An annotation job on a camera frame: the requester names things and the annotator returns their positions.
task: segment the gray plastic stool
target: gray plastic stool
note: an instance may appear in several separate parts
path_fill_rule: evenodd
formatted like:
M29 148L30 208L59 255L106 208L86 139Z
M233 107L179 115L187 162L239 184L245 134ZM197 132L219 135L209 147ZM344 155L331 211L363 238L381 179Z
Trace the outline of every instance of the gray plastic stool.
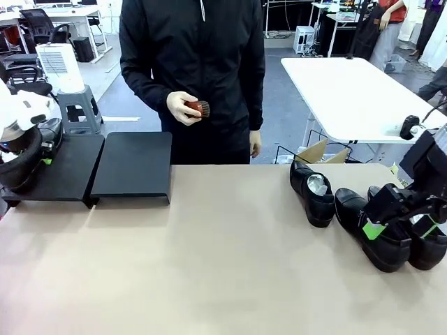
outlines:
M92 134L100 133L100 125L104 123L103 117L99 112L90 86L85 85L84 91L77 93L64 93L59 90L57 98L66 133L79 131L90 131ZM81 116L85 116L85 121L79 121Z

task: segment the red shirt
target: red shirt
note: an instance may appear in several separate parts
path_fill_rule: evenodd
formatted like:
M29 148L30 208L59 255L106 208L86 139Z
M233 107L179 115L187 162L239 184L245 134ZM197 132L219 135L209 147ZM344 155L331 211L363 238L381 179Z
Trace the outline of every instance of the red shirt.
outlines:
M394 5L399 0L379 0L380 7L384 7L385 9L389 9L392 5ZM395 10L391 13L390 22L403 22L406 16L406 7L403 5L401 8Z

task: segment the shoe brush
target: shoe brush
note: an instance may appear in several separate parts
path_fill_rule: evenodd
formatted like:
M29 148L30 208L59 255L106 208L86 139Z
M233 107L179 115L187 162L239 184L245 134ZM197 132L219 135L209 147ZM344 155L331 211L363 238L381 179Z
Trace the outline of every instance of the shoe brush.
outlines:
M202 114L202 117L210 117L210 104L206 101L197 101L195 103L186 102L185 105L193 110L197 110Z

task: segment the black tripod pole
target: black tripod pole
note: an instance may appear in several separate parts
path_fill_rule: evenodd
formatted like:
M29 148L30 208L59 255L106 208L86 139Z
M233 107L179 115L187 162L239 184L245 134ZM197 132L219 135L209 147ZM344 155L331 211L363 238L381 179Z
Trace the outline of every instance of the black tripod pole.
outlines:
M354 52L356 50L356 41L358 37L358 33L360 32L360 28L363 25L363 18L365 17L366 10L368 9L369 0L363 0L362 8L360 9L360 17L358 18L356 32L354 33L354 39L351 43L351 47L349 48L349 53L347 59L352 59Z

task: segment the hand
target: hand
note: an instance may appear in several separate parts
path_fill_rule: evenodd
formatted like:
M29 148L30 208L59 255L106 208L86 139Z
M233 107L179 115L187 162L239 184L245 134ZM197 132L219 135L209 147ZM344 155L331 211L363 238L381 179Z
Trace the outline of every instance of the hand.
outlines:
M197 100L198 99L196 97L189 95L187 92L171 92L166 99L166 105L178 122L182 122L184 125L190 126L191 124L202 120L202 114L197 110L193 110L192 108L185 106L184 103L194 103Z
M250 131L250 155L252 158L258 157L262 148L261 132Z
M390 23L390 18L391 18L391 13L389 13L388 11L386 11L383 15L382 18L380 20L380 31L383 31L387 26L388 23Z

